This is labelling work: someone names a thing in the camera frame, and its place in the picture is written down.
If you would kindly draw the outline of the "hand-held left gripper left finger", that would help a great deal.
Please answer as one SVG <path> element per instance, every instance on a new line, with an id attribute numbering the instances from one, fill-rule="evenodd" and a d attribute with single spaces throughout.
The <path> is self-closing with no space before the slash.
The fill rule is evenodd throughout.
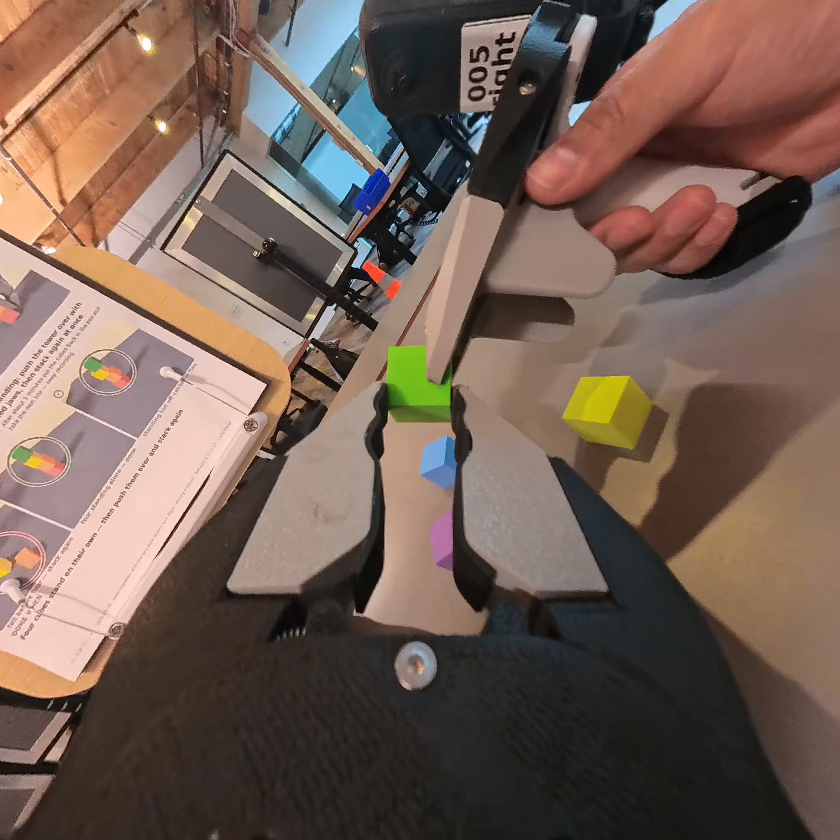
<path id="1" fill-rule="evenodd" d="M 384 565 L 386 423 L 387 386 L 372 384 L 293 446 L 228 592 L 364 613 Z"/>

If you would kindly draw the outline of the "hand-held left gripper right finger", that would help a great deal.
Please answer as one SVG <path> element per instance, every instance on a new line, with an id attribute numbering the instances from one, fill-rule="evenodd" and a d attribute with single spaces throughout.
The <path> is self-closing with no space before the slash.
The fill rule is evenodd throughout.
<path id="1" fill-rule="evenodd" d="M 599 601 L 609 587 L 550 457 L 469 388 L 452 391 L 454 578 L 494 600 Z"/>

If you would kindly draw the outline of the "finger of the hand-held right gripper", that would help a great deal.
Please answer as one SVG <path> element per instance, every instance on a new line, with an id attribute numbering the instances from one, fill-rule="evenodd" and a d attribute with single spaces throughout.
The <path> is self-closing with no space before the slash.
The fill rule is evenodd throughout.
<path id="1" fill-rule="evenodd" d="M 425 321 L 426 378 L 436 385 L 452 361 L 504 213 L 501 205 L 470 193 L 459 205 Z"/>

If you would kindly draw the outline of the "green foam cube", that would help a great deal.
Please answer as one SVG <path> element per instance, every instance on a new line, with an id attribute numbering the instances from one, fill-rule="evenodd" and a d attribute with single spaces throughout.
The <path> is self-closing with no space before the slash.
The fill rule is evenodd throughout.
<path id="1" fill-rule="evenodd" d="M 395 345 L 389 348 L 386 366 L 389 413 L 398 423 L 449 424 L 452 369 L 443 382 L 426 378 L 426 348 Z"/>

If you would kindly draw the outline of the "yellow foam cube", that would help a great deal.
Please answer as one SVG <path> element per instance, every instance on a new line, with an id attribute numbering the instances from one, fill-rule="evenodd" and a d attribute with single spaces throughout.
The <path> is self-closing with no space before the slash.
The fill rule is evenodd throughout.
<path id="1" fill-rule="evenodd" d="M 628 375 L 580 378 L 563 421 L 585 442 L 633 450 L 654 404 Z"/>

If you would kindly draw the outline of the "purple foam cube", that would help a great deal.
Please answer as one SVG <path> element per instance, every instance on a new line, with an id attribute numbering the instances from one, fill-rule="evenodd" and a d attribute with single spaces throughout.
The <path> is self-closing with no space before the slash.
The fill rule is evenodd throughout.
<path id="1" fill-rule="evenodd" d="M 447 511 L 429 529 L 429 541 L 434 563 L 444 571 L 452 572 L 454 567 L 454 516 Z"/>

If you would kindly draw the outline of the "blue foam cube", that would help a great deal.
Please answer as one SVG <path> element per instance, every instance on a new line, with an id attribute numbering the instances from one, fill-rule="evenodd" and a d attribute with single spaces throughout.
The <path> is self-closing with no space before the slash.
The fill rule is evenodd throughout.
<path id="1" fill-rule="evenodd" d="M 455 444 L 455 439 L 450 436 L 440 437 L 427 444 L 423 448 L 420 477 L 441 489 L 452 487 L 457 472 Z"/>

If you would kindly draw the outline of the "person's right hand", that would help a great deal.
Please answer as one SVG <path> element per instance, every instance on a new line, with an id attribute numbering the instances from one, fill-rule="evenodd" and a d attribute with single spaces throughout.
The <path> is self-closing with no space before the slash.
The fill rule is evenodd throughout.
<path id="1" fill-rule="evenodd" d="M 528 169 L 574 203 L 635 155 L 820 181 L 839 166 L 839 2 L 697 2 Z"/>

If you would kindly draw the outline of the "black office chair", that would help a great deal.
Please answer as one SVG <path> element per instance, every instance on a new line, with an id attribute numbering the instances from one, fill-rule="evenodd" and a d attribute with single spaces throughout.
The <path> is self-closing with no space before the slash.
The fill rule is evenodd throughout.
<path id="1" fill-rule="evenodd" d="M 444 212 L 477 158 L 448 115 L 409 115 L 391 121 L 391 126 L 408 155 L 406 179 L 414 179 L 415 186 L 399 184 L 394 190 L 386 206 L 386 231 L 396 224 L 407 199 L 416 201 L 422 215 Z"/>

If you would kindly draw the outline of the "blue storage bin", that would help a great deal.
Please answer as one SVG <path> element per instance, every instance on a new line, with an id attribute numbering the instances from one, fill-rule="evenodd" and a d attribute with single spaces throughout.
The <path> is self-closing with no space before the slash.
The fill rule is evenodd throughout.
<path id="1" fill-rule="evenodd" d="M 354 209 L 365 216 L 370 216 L 384 199 L 391 185 L 389 175 L 383 169 L 377 168 L 353 199 Z"/>

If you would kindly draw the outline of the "printed instruction sheet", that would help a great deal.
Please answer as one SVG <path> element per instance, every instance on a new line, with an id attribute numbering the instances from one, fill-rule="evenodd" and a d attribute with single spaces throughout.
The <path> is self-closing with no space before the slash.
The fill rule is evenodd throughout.
<path id="1" fill-rule="evenodd" d="M 163 366 L 196 387 L 160 376 Z M 126 623 L 251 440 L 268 384 L 2 244 L 2 653 L 68 680 Z"/>

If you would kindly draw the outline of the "grey framed panel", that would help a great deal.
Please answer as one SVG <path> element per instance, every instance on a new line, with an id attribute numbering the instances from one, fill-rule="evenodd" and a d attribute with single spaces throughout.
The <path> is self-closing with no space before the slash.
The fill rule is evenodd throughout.
<path id="1" fill-rule="evenodd" d="M 162 251 L 304 338 L 357 255 L 322 220 L 224 152 L 163 239 Z"/>

